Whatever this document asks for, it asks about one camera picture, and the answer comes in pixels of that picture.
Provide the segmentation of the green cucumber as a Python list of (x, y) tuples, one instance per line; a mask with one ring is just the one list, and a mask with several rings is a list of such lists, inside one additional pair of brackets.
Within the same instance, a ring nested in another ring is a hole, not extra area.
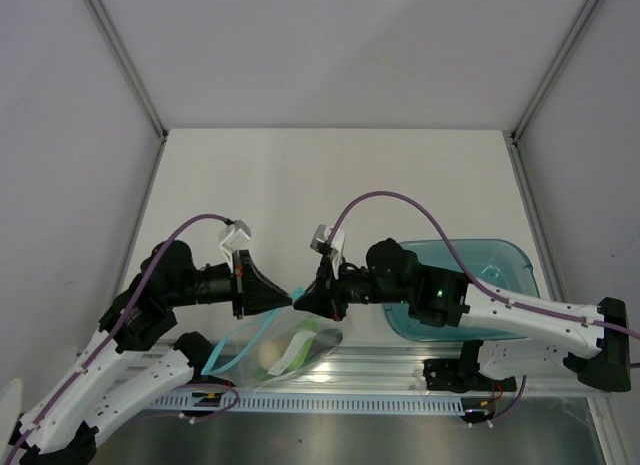
[(286, 371), (297, 370), (304, 364), (318, 332), (318, 323), (311, 320), (301, 322), (294, 329), (281, 357)]

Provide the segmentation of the clear zip top bag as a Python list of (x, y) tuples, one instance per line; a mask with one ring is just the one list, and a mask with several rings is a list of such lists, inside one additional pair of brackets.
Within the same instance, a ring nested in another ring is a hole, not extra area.
[(215, 341), (203, 376), (255, 388), (310, 370), (341, 345), (352, 331), (335, 322), (292, 307), (262, 313)]

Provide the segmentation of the white egg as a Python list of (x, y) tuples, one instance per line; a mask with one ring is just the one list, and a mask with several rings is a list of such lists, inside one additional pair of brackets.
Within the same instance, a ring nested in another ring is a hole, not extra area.
[(258, 363), (265, 371), (269, 370), (276, 362), (278, 362), (281, 356), (281, 348), (275, 341), (265, 341), (259, 346)]

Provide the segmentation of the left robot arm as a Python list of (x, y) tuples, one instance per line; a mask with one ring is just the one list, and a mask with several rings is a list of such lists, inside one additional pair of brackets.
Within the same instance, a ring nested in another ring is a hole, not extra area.
[(87, 464), (98, 447), (157, 398), (215, 377), (215, 348), (197, 331), (182, 334), (160, 359), (118, 388), (113, 383), (177, 323), (175, 308), (230, 303), (241, 318), (291, 305), (287, 292), (261, 274), (248, 251), (230, 263), (195, 267), (183, 241), (157, 245), (133, 282), (107, 309), (73, 367), (38, 405), (22, 414), (5, 461)]

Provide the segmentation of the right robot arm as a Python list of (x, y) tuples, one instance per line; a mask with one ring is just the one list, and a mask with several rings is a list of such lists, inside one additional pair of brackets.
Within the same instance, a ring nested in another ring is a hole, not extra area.
[(340, 321), (351, 304), (404, 303), (409, 316), (442, 328), (502, 330), (565, 351), (562, 364), (586, 386), (605, 392), (631, 389), (627, 312), (607, 297), (597, 305), (545, 301), (494, 287), (469, 272), (422, 264), (387, 239), (371, 246), (366, 265), (334, 265), (328, 247), (297, 310)]

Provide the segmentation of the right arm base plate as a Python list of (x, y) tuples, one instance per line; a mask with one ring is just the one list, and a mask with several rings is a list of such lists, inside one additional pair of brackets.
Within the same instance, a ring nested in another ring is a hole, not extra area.
[(492, 379), (483, 375), (478, 366), (463, 365), (458, 359), (427, 359), (423, 362), (423, 376), (429, 391), (464, 394), (517, 390), (514, 377)]

